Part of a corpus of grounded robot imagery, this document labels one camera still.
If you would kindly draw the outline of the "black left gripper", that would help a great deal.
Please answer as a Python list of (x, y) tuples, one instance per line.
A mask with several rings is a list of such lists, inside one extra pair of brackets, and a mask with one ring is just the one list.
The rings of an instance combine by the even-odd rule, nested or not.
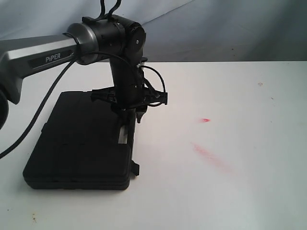
[[(124, 126), (130, 124), (131, 109), (136, 109), (136, 121), (140, 124), (146, 113), (146, 106), (157, 107), (167, 104), (164, 80), (158, 71), (144, 65), (147, 60), (148, 58), (142, 57), (136, 65), (132, 65), (124, 58), (109, 57), (114, 86), (91, 92), (92, 101), (100, 100), (122, 109), (121, 120)], [(150, 69), (158, 75), (162, 83), (162, 91), (156, 90), (150, 84), (144, 76), (143, 69)]]

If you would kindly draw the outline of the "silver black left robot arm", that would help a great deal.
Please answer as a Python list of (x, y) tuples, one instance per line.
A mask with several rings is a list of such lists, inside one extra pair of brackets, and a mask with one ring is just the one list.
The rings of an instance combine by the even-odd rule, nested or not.
[(145, 79), (143, 48), (146, 32), (132, 20), (114, 15), (100, 20), (84, 17), (60, 35), (2, 40), (0, 43), (0, 122), (6, 122), (9, 103), (18, 104), (24, 78), (67, 62), (89, 65), (109, 60), (113, 87), (94, 99), (121, 109), (167, 103)]

